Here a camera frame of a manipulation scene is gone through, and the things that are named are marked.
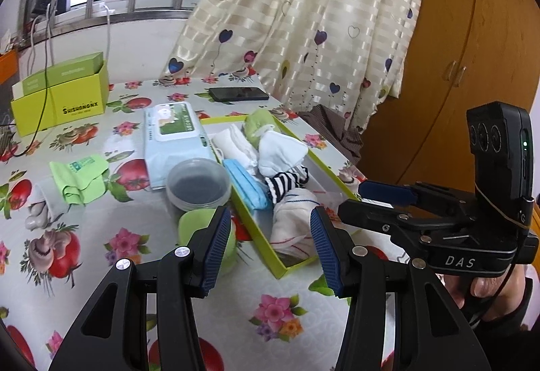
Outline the right hand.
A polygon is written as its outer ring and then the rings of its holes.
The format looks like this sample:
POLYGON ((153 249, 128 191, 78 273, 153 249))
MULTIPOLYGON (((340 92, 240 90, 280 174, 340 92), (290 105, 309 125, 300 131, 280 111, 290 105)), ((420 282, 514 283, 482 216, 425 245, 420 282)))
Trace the right hand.
POLYGON ((494 299, 491 308, 484 313, 482 319, 485 321, 492 321, 515 311, 523 300, 526 285, 523 265, 515 266, 510 276, 504 274, 497 278, 475 278, 470 283, 468 291, 465 288, 468 284, 467 279, 451 275, 444 275, 443 278, 447 291, 459 308, 463 307, 468 296, 478 299, 491 298, 504 283, 504 288, 494 299))

